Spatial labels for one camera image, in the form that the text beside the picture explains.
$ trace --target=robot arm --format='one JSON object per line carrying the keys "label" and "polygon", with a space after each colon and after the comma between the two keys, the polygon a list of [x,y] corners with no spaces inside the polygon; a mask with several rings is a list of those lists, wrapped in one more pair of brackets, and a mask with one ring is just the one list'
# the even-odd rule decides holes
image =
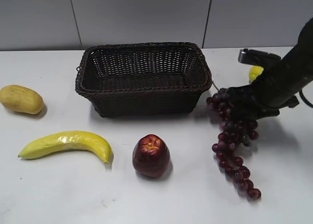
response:
{"label": "robot arm", "polygon": [[298,43],[282,59],[275,54],[243,49],[239,62],[264,71],[250,85],[228,89],[233,119],[256,120],[279,115],[279,109],[299,104],[297,92],[313,81],[313,19],[300,32]]}

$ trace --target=fake fruit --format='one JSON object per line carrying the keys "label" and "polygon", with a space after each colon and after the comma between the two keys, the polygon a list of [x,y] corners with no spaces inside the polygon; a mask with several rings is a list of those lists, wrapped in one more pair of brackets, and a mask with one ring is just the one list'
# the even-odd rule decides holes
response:
{"label": "fake fruit", "polygon": [[147,177],[158,178],[167,169],[170,152],[165,142],[154,134],[143,137],[134,148],[133,166]]}
{"label": "fake fruit", "polygon": [[222,119],[220,127],[223,132],[218,135],[219,142],[212,146],[212,151],[215,152],[216,158],[220,160],[219,166],[238,184],[239,191],[246,192],[251,200],[260,199],[261,191],[253,188],[253,182],[248,179],[251,173],[247,167],[243,166],[244,160],[241,157],[234,156],[241,143],[249,147],[249,138],[256,140],[259,137],[258,132],[255,131],[258,122],[231,119],[231,111],[234,106],[229,101],[227,89],[219,89],[218,93],[207,98],[206,102],[208,108],[215,111]]}
{"label": "fake fruit", "polygon": [[44,107],[43,98],[37,92],[18,85],[3,87],[0,103],[11,111],[28,114],[37,114]]}
{"label": "fake fruit", "polygon": [[36,159],[70,149],[91,151],[104,163],[110,163],[112,157],[111,146],[104,138],[85,131],[61,132],[37,139],[26,145],[19,157]]}
{"label": "fake fruit", "polygon": [[253,66],[249,73],[249,83],[252,83],[263,72],[263,67]]}

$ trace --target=gray wall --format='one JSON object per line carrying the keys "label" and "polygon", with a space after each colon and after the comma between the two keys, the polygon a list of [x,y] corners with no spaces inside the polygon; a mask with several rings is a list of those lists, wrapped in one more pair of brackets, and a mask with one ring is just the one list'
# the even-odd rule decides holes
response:
{"label": "gray wall", "polygon": [[313,17],[312,1],[0,0],[0,50],[164,41],[206,48],[294,45]]}

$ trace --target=grape bunch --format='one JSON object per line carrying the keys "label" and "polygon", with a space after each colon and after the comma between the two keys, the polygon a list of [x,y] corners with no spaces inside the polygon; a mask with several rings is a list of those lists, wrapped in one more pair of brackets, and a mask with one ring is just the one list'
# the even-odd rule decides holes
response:
{"label": "grape bunch", "polygon": [[231,119],[230,113],[234,106],[229,102],[227,89],[219,89],[218,93],[207,98],[206,103],[208,108],[216,112],[222,120],[220,127],[223,132],[218,135],[218,143],[212,146],[212,151],[216,153],[216,158],[219,160],[219,166],[233,179],[240,192],[246,192],[251,200],[260,199],[261,191],[254,188],[253,182],[249,180],[250,170],[243,166],[244,160],[234,156],[241,143],[249,147],[250,140],[259,137],[258,132],[255,131],[258,122]]}

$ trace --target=basket rim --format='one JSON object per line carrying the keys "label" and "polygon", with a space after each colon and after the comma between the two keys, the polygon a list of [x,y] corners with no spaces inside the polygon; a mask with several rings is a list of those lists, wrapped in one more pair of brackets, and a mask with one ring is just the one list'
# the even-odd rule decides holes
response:
{"label": "basket rim", "polygon": [[[120,49],[120,48],[133,48],[133,47],[149,47],[149,46],[156,46],[156,47],[173,47],[173,46],[189,46],[192,49],[195,49],[198,52],[198,58],[201,62],[201,67],[205,71],[205,81],[200,85],[191,85],[191,86],[185,86],[185,87],[146,87],[146,88],[140,88],[140,89],[116,89],[116,90],[90,90],[83,86],[83,79],[85,75],[85,68],[87,59],[90,56],[90,54],[98,49]],[[212,74],[211,71],[205,61],[205,56],[203,55],[201,49],[195,44],[190,42],[164,42],[164,43],[136,43],[136,44],[121,44],[121,45],[97,45],[92,46],[85,50],[82,60],[80,62],[79,67],[76,68],[77,76],[75,81],[75,89],[76,92],[79,94],[97,94],[97,95],[110,95],[110,94],[144,94],[144,93],[151,93],[154,91],[158,91],[158,93],[169,93],[169,92],[204,92],[212,86]]]}

